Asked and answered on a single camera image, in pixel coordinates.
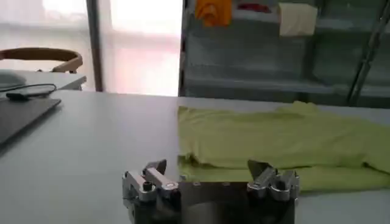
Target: folded cloth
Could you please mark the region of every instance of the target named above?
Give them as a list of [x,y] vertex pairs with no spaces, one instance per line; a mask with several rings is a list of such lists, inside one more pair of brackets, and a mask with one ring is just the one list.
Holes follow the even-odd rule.
[[303,191],[390,186],[390,127],[295,102],[268,113],[179,108],[180,173],[250,181],[247,160],[296,169]]
[[205,26],[226,26],[232,19],[232,0],[198,0],[195,17]]
[[306,3],[279,3],[280,36],[313,35],[318,9]]

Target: bolt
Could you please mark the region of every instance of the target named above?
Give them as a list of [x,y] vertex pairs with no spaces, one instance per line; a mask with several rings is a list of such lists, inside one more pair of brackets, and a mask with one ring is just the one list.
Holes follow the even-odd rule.
[[142,189],[145,191],[145,192],[149,192],[151,191],[153,188],[153,184],[149,181],[145,181],[143,184],[142,184]]

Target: white table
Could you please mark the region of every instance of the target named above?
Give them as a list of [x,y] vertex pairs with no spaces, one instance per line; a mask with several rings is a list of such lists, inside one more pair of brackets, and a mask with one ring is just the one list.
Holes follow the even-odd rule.
[[[59,91],[57,111],[0,155],[0,223],[130,223],[121,175],[166,158],[177,179],[177,107],[270,111],[281,103]],[[321,107],[390,125],[389,110]],[[390,223],[390,191],[303,196],[297,224]]]
[[26,78],[27,85],[53,83],[58,89],[79,89],[87,81],[85,75],[62,72],[14,71]]

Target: shelving unit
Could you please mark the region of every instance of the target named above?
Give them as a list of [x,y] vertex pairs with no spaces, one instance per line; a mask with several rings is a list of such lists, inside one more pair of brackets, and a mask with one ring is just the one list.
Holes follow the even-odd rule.
[[[346,103],[357,67],[366,63],[369,40],[386,2],[319,2],[325,8],[319,9],[316,33],[287,38],[278,34],[278,15],[238,10],[235,0],[229,26],[204,27],[193,15],[196,0],[187,0],[180,95],[251,100],[264,100],[267,95],[271,101],[315,103],[313,94],[338,98],[329,104]],[[390,33],[390,27],[384,32]],[[235,97],[235,91],[242,94]],[[366,85],[361,95],[390,96],[390,89]]]

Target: metal bracket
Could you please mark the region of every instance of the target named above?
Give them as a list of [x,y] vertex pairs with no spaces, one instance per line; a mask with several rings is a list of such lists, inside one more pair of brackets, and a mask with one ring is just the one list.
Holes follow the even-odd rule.
[[125,205],[136,198],[143,202],[155,201],[156,189],[137,172],[126,172],[122,177],[122,196]]
[[297,199],[299,194],[299,177],[293,170],[278,175],[271,184],[271,195],[277,201]]
[[268,163],[248,161],[249,170],[254,178],[247,185],[248,191],[256,191],[258,198],[265,198],[268,192],[276,201],[297,199],[299,194],[299,177],[293,170],[287,170],[283,175]]
[[166,160],[149,163],[143,170],[143,175],[147,181],[155,184],[161,191],[161,196],[169,198],[173,192],[178,191],[178,182],[171,181],[163,174],[166,169]]

